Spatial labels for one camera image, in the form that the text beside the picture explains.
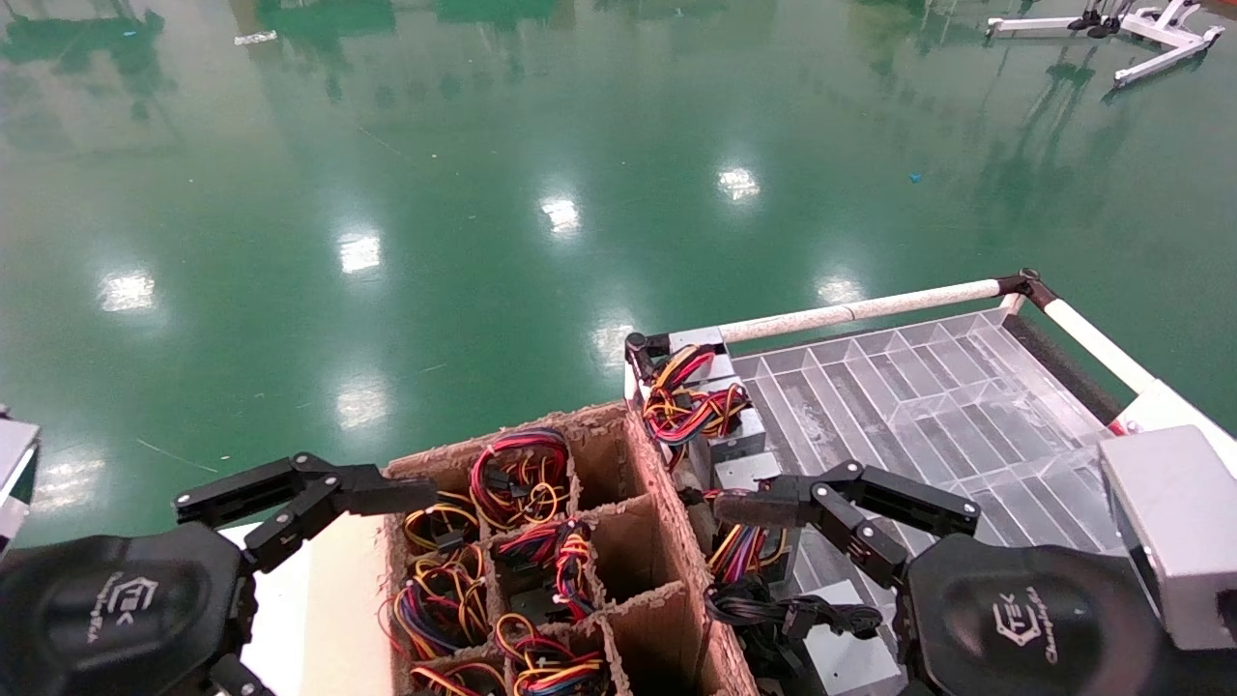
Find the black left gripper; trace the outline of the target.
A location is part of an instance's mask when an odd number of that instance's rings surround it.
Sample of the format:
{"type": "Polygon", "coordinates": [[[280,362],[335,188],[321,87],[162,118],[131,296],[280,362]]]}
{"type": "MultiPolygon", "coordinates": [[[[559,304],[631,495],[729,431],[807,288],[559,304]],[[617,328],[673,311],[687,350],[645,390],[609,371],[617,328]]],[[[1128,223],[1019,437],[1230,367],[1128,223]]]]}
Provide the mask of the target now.
{"type": "Polygon", "coordinates": [[[289,523],[314,470],[313,454],[294,454],[187,490],[174,499],[181,525],[158,535],[7,553],[2,692],[270,694],[240,659],[257,609],[254,569],[212,529],[275,508],[289,523]]]}

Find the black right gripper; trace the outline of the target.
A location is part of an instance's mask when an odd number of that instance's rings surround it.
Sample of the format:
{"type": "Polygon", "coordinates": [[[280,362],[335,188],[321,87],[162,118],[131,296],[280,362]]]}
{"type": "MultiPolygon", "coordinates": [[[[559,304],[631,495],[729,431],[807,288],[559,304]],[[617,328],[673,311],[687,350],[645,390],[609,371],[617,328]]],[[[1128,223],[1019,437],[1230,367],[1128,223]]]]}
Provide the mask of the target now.
{"type": "Polygon", "coordinates": [[[866,512],[934,537],[978,529],[977,503],[858,462],[724,490],[719,520],[816,529],[882,588],[905,695],[1232,695],[1236,656],[1183,651],[1121,558],[941,540],[910,560],[866,512]]]}

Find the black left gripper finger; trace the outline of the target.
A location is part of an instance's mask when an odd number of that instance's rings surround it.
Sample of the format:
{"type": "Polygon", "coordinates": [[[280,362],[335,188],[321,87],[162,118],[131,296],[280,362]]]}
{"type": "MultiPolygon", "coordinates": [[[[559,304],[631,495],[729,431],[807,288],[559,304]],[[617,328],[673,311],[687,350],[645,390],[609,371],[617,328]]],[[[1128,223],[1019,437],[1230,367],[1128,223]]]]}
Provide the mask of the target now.
{"type": "Polygon", "coordinates": [[[273,571],[340,516],[427,509],[438,501],[432,478],[388,478],[374,464],[335,466],[314,454],[265,464],[259,473],[245,490],[244,516],[273,516],[245,537],[252,572],[273,571]]]}

